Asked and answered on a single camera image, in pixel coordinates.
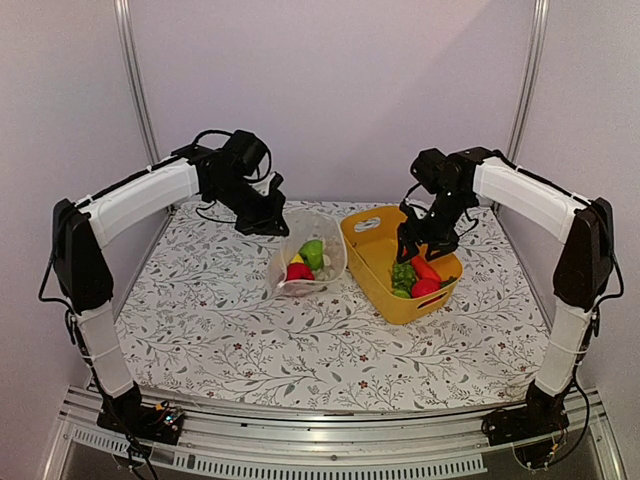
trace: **yellow plastic basket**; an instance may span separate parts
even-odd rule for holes
[[[380,314],[395,325],[404,325],[443,307],[462,276],[460,260],[453,253],[429,262],[443,280],[457,280],[421,298],[393,295],[391,270],[397,252],[398,225],[406,220],[397,206],[386,206],[351,215],[341,223],[347,244],[349,271]],[[426,253],[426,245],[420,253]]]

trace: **white wall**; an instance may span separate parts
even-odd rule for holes
[[[532,1],[132,2],[160,146],[254,131],[289,198],[397,200],[418,152],[506,148]]]
[[[602,305],[584,377],[600,391],[629,478],[640,478],[640,4],[552,2],[540,77],[519,163],[570,190],[608,199],[626,280]],[[508,230],[551,312],[560,246],[505,211]],[[612,279],[610,289],[615,290]]]
[[[142,168],[146,156],[113,2],[3,2],[0,65],[0,477],[32,480],[67,386],[87,376],[62,309],[36,300],[51,210]],[[109,250],[120,297],[159,220]]]

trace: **transparent container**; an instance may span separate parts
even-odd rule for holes
[[[283,237],[280,248],[273,254],[267,267],[267,283],[274,295],[301,297],[328,287],[347,268],[347,248],[340,224],[335,218],[309,210],[296,210],[284,214],[290,234]],[[313,272],[315,280],[290,280],[287,266],[308,240],[320,239],[324,243],[325,267]]]

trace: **patterned table surface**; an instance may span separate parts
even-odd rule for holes
[[[243,237],[178,210],[116,328],[141,385],[264,405],[416,410],[523,398],[547,330],[521,267],[489,209],[456,252],[465,267],[439,311],[388,324],[348,273],[335,287],[269,296],[280,240]],[[289,202],[342,218],[375,204]],[[208,215],[230,220],[215,206]],[[460,231],[466,230],[462,222]]]

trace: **toy fruit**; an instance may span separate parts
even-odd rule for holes
[[[322,240],[313,239],[305,243],[298,253],[311,270],[320,270],[324,268],[323,250]]]
[[[410,263],[394,263],[391,275],[391,286],[394,289],[410,292],[418,278]]]
[[[439,281],[434,280],[433,278],[423,278],[418,280],[413,286],[411,289],[411,296],[413,298],[420,298],[433,292],[437,292],[438,290],[440,290]]]
[[[438,272],[436,272],[420,255],[416,255],[411,259],[411,266],[416,271],[418,278],[433,278],[438,282],[442,282],[442,278],[440,278]]]
[[[304,263],[292,263],[287,267],[287,282],[289,280],[315,280],[313,272]]]
[[[304,263],[304,259],[300,256],[299,253],[296,253],[296,256],[289,262],[289,265],[292,263]]]
[[[456,277],[449,277],[448,280],[443,280],[442,282],[440,282],[440,288],[448,287],[449,285],[451,285],[456,280],[457,280]]]
[[[411,298],[411,295],[409,294],[409,292],[407,292],[406,290],[402,290],[402,289],[400,289],[400,288],[396,288],[396,289],[393,291],[393,294],[394,294],[396,297],[400,297],[400,298]]]

